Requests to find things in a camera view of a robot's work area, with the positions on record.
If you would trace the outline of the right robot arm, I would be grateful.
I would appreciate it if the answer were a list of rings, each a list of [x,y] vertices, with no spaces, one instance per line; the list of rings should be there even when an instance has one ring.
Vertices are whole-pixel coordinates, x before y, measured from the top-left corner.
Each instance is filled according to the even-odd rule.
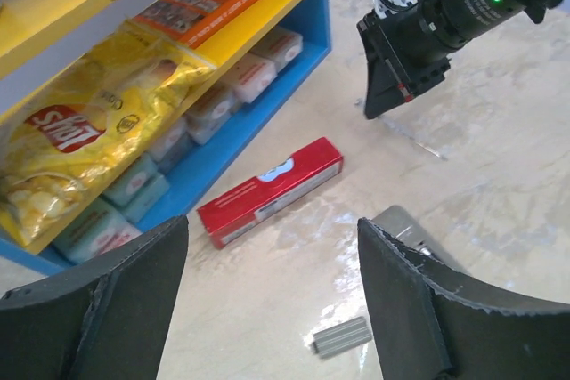
[[[563,0],[377,0],[357,24],[368,65],[364,115],[374,119],[430,91],[467,43],[525,13],[535,23]]]

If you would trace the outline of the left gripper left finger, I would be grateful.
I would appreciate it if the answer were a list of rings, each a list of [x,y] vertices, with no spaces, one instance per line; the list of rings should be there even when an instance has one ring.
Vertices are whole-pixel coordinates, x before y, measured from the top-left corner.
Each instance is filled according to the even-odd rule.
[[[3,379],[154,379],[188,251],[177,216],[1,298]]]

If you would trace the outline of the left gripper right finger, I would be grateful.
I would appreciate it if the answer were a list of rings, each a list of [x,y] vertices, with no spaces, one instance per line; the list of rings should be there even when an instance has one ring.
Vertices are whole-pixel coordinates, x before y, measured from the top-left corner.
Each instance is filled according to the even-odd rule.
[[[495,287],[357,223],[385,379],[567,379],[569,307]]]

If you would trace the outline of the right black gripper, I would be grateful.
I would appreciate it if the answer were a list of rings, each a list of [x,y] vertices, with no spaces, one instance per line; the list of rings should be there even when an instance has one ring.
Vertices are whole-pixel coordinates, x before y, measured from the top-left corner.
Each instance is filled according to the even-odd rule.
[[[367,119],[429,91],[451,67],[454,11],[449,0],[379,0],[357,30],[367,61]]]

